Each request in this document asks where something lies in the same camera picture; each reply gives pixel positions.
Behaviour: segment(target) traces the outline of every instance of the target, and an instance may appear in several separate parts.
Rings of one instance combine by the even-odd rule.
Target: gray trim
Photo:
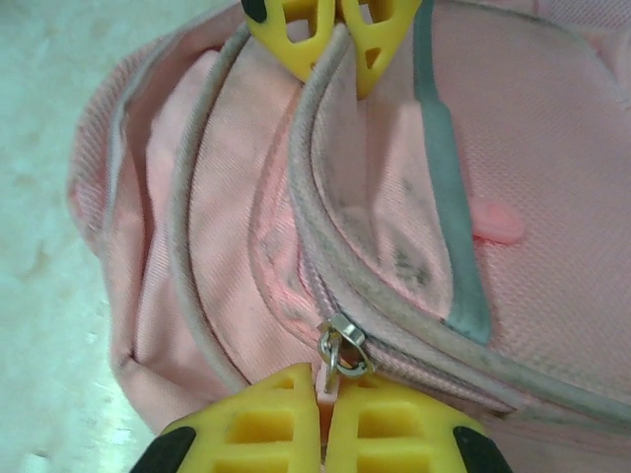
[[[169,232],[169,254],[178,304],[195,344],[204,354],[211,369],[232,393],[237,393],[247,387],[248,382],[223,350],[204,313],[192,269],[188,228],[192,181],[208,115],[211,113],[224,82],[248,39],[249,31],[246,26],[242,26],[226,42],[219,59],[206,78],[206,83],[186,125],[180,144],[175,163],[174,191],[169,209],[172,218]]]
[[[492,335],[491,313],[475,259],[452,117],[438,96],[434,79],[433,13],[434,0],[425,0],[414,19],[414,91],[422,104],[427,160],[452,266],[454,299],[446,324],[463,337],[486,345]]]

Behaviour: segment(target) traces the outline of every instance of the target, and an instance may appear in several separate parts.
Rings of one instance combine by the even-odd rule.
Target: pink fabric
[[[436,9],[436,77],[476,234],[511,243],[477,242],[493,306],[490,348],[629,405],[631,30],[620,19],[631,5],[487,3],[576,24],[593,47],[512,15],[450,2]],[[78,127],[70,209],[103,263],[114,373],[156,432],[288,364],[319,367],[320,315],[287,173],[290,139],[301,132],[296,110],[310,97],[256,41],[235,34],[243,18],[239,6],[212,12],[129,56]],[[346,44],[333,51],[339,62],[325,77],[309,155],[327,225],[402,301],[444,320],[451,262],[423,159],[411,35],[361,102]],[[519,215],[510,229],[484,220],[480,203],[489,201]],[[517,473],[628,467],[628,433],[599,433],[589,416],[459,365],[422,341],[413,318],[384,321],[340,264],[322,263],[356,321],[454,379],[389,363],[415,386],[478,409]]]

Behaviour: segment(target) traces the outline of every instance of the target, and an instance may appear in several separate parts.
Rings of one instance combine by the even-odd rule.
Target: tiled floor
[[[151,439],[107,365],[65,206],[73,128],[120,58],[225,0],[0,0],[0,471],[125,472]]]

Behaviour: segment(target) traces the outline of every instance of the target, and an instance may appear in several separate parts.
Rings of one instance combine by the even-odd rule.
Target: metal zipper pull
[[[339,374],[355,379],[375,370],[363,348],[366,335],[345,315],[335,314],[318,329],[321,336],[317,350],[327,365],[326,392],[330,392]]]

